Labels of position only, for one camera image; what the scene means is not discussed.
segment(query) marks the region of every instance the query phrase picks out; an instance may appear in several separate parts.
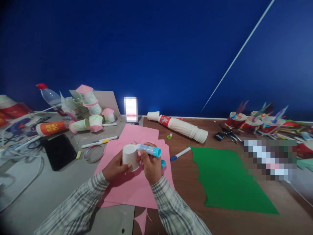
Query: blue wall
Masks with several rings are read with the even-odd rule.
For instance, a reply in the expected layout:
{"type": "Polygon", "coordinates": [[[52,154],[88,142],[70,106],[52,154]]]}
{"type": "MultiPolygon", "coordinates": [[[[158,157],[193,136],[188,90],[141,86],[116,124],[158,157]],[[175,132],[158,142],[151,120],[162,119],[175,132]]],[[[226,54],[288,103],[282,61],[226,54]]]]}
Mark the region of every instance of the blue wall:
{"type": "Polygon", "coordinates": [[[313,105],[303,102],[312,98],[311,1],[275,1],[200,113],[269,2],[10,3],[0,92],[41,110],[37,83],[66,95],[85,84],[113,90],[121,112],[123,97],[137,96],[142,115],[225,118],[249,99],[247,113],[273,101],[277,111],[290,105],[289,118],[312,120],[313,105]]]}

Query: gray table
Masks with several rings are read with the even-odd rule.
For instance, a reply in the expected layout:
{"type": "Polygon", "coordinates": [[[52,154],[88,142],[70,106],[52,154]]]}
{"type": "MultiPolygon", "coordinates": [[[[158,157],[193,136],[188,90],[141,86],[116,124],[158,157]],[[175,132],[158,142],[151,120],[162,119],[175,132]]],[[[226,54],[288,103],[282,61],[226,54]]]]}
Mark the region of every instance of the gray table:
{"type": "MultiPolygon", "coordinates": [[[[55,114],[45,114],[52,118],[49,121],[60,120],[55,114]]],[[[92,141],[112,136],[119,136],[125,125],[124,116],[115,121],[118,126],[104,127],[103,132],[83,132],[74,135],[70,131],[66,135],[71,140],[75,150],[82,151],[80,146],[92,141]]],[[[61,204],[77,187],[91,178],[97,168],[97,163],[89,164],[83,159],[74,160],[60,171],[53,171],[44,150],[40,155],[44,158],[41,174],[21,194],[15,202],[2,212],[1,220],[4,227],[13,234],[31,234],[61,204]]],[[[0,160],[0,180],[4,182],[1,192],[1,207],[10,201],[35,176],[39,166],[39,158],[14,162],[0,160]]],[[[96,208],[92,216],[91,230],[86,234],[132,234],[134,206],[120,205],[108,208],[96,208]]]]}

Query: glue stick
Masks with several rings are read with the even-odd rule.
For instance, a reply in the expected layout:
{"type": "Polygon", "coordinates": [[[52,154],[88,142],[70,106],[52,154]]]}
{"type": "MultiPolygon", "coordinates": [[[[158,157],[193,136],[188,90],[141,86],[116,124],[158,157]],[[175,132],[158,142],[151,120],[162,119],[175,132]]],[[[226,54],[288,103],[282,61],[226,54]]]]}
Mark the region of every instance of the glue stick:
{"type": "Polygon", "coordinates": [[[156,147],[151,147],[149,145],[141,145],[141,144],[137,144],[136,148],[138,151],[140,150],[145,150],[148,154],[156,156],[156,157],[160,157],[161,156],[161,149],[156,148],[156,147]]]}

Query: black tablet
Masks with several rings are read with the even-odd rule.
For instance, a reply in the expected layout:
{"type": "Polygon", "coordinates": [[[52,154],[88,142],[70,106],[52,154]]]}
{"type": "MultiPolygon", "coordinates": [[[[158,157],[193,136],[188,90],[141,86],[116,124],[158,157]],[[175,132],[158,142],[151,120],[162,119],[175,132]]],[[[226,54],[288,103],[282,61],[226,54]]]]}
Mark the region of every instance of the black tablet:
{"type": "Polygon", "coordinates": [[[65,134],[43,141],[52,170],[58,171],[76,158],[76,151],[65,134]]]}

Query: plaid shirt sleeve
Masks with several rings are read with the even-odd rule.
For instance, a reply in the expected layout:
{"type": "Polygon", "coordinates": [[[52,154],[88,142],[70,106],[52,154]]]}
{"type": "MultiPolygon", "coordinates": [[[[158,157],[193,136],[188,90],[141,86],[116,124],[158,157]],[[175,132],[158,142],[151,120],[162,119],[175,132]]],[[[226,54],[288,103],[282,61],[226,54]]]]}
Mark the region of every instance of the plaid shirt sleeve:
{"type": "Polygon", "coordinates": [[[59,205],[34,234],[76,234],[87,230],[91,214],[108,185],[99,172],[59,205]]]}
{"type": "Polygon", "coordinates": [[[211,234],[205,223],[190,209],[164,176],[152,185],[151,189],[161,222],[168,234],[211,234]]]}

